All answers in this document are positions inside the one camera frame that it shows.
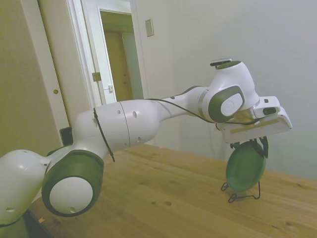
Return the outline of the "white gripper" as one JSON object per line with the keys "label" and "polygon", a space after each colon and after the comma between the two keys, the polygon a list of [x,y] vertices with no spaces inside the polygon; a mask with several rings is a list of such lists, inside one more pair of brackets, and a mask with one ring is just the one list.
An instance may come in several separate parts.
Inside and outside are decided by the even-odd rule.
{"label": "white gripper", "polygon": [[262,143],[259,154],[263,158],[268,158],[269,146],[267,136],[287,132],[291,130],[292,127],[292,123],[283,107],[280,108],[279,112],[264,117],[255,124],[219,124],[219,130],[222,133],[223,139],[228,144],[248,140],[251,143],[256,144],[256,138],[259,138]]}

